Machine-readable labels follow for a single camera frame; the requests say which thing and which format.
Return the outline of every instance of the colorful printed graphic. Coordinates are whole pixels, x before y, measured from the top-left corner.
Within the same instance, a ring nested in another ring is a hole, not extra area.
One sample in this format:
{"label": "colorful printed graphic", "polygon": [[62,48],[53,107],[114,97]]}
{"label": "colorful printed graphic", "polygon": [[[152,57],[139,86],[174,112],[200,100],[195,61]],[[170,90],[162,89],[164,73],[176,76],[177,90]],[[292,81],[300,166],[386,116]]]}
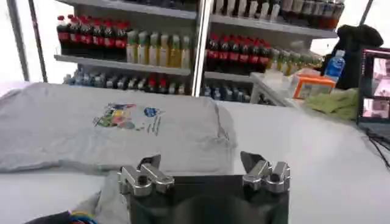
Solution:
{"label": "colorful printed graphic", "polygon": [[110,103],[104,115],[94,119],[94,125],[145,131],[157,136],[162,114],[163,111],[153,107]]}

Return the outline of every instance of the blue bottle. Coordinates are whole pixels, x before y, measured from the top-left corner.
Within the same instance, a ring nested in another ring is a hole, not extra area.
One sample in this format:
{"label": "blue bottle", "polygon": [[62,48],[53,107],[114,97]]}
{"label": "blue bottle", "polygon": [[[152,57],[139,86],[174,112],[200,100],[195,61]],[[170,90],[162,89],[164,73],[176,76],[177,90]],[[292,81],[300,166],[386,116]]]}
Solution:
{"label": "blue bottle", "polygon": [[335,83],[337,83],[337,80],[340,78],[342,70],[346,65],[346,61],[343,59],[345,53],[345,51],[337,50],[336,55],[329,60],[325,70],[325,77],[332,79]]}

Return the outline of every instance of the orange box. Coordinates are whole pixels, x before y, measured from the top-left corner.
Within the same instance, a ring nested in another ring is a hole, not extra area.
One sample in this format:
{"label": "orange box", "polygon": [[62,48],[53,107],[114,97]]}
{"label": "orange box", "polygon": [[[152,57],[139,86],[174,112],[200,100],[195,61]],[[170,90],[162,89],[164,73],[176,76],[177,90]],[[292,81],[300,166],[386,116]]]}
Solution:
{"label": "orange box", "polygon": [[320,93],[329,94],[336,86],[332,79],[319,75],[299,74],[292,79],[288,92],[295,99],[306,99]]}

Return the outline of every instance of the white shelf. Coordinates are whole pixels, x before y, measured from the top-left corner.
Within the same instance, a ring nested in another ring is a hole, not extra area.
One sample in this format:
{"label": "white shelf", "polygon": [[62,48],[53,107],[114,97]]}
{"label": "white shelf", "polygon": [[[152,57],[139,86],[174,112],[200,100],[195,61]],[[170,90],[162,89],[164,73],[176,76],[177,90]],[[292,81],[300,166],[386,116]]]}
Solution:
{"label": "white shelf", "polygon": [[234,82],[247,82],[247,83],[253,82],[252,78],[248,75],[235,75],[235,74],[220,73],[220,72],[205,71],[205,78],[221,79],[221,80],[228,80]]}
{"label": "white shelf", "polygon": [[284,33],[296,33],[312,36],[313,38],[337,38],[337,33],[330,30],[312,29],[307,27],[294,26],[282,21],[272,23],[270,21],[250,18],[236,18],[222,15],[212,15],[211,21],[214,23],[230,24],[236,26],[252,27],[264,30],[273,30]]}
{"label": "white shelf", "polygon": [[157,72],[157,73],[172,74],[172,75],[189,75],[191,73],[191,70],[189,69],[166,68],[160,66],[133,64],[127,62],[101,60],[101,59],[93,59],[93,58],[83,58],[83,57],[75,57],[69,55],[54,55],[54,58],[57,61],[66,61],[66,62],[79,63],[82,65],[92,65],[92,66],[100,66],[106,68],[119,68],[119,69],[128,69],[128,70],[143,71],[143,72]]}
{"label": "white shelf", "polygon": [[118,0],[57,0],[69,5],[80,4],[103,7],[107,9],[118,9],[131,12],[140,12],[154,15],[170,16],[183,19],[195,19],[196,12],[178,9],[167,9],[159,6],[136,4]]}

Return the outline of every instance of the red label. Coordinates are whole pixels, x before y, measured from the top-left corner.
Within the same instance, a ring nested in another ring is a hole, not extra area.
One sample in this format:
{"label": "red label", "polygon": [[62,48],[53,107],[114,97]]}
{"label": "red label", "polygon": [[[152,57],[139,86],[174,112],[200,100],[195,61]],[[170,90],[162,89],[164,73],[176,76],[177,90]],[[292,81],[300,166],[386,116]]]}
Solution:
{"label": "red label", "polygon": [[252,64],[257,64],[258,63],[258,56],[250,56],[249,62],[251,62]]}
{"label": "red label", "polygon": [[91,44],[92,36],[91,35],[81,35],[81,43]]}
{"label": "red label", "polygon": [[249,55],[247,55],[247,54],[240,54],[239,55],[239,62],[246,63],[246,62],[248,62],[248,59],[249,59]]}
{"label": "red label", "polygon": [[127,43],[124,40],[117,39],[115,41],[115,47],[117,47],[117,48],[126,48],[126,44]]}
{"label": "red label", "polygon": [[239,54],[237,54],[237,53],[230,53],[229,54],[229,59],[231,61],[238,61],[238,58],[239,58]]}
{"label": "red label", "polygon": [[59,40],[60,41],[68,41],[69,40],[69,33],[66,33],[66,32],[61,32],[61,33],[58,33],[59,34]]}
{"label": "red label", "polygon": [[77,34],[77,33],[72,33],[71,34],[71,41],[72,42],[78,43],[78,42],[80,42],[80,40],[81,40],[81,35],[80,34]]}
{"label": "red label", "polygon": [[269,62],[269,58],[266,57],[260,57],[258,60],[261,64],[266,65]]}
{"label": "red label", "polygon": [[93,37],[93,44],[95,44],[95,45],[104,45],[104,38],[102,38],[102,37]]}
{"label": "red label", "polygon": [[229,53],[228,52],[220,52],[219,53],[219,59],[220,60],[227,60],[228,57],[229,57]]}
{"label": "red label", "polygon": [[104,46],[106,47],[113,47],[115,45],[115,39],[114,38],[104,38]]}
{"label": "red label", "polygon": [[217,59],[218,58],[218,51],[207,51],[207,57],[212,58],[212,59]]}

